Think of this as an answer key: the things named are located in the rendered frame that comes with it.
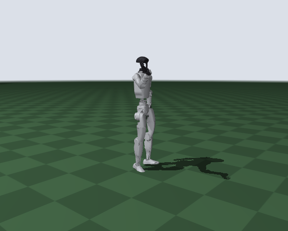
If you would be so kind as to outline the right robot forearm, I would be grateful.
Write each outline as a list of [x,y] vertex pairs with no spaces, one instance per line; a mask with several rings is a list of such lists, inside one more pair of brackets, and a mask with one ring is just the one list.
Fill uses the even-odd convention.
[[[149,69],[149,72],[152,74],[150,69]],[[146,84],[149,78],[150,78],[150,76],[148,76],[147,74],[144,74],[143,78],[138,83],[138,87],[140,87],[142,84]]]

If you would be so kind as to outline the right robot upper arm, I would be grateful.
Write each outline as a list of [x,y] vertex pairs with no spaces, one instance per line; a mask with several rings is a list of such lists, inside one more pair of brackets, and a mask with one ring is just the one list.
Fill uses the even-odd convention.
[[[138,74],[138,73],[135,73],[134,75],[133,75],[133,77],[132,77],[132,79],[135,81],[135,83],[138,85],[138,83],[141,81],[141,79],[140,79],[141,77],[140,77],[140,75]],[[139,88],[140,89],[143,89],[143,88],[145,88],[146,87],[146,84],[142,84]]]

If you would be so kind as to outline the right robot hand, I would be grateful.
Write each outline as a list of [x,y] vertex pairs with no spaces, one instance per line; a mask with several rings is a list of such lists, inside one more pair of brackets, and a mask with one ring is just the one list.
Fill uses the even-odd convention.
[[150,76],[151,73],[149,72],[149,69],[144,66],[142,59],[140,60],[139,63],[140,63],[142,70],[144,71],[144,73],[147,74],[148,76]]

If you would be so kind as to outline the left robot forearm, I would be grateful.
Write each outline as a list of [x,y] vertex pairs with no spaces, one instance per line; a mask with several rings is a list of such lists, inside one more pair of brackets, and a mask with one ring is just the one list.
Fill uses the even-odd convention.
[[149,107],[151,106],[152,102],[151,102],[151,99],[152,99],[152,95],[149,96],[149,98],[146,98],[147,99],[147,104],[149,105]]

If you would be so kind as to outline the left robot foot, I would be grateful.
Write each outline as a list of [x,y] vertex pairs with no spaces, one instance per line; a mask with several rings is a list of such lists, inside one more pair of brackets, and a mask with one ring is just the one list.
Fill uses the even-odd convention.
[[159,164],[159,162],[152,159],[150,160],[144,159],[143,164]]

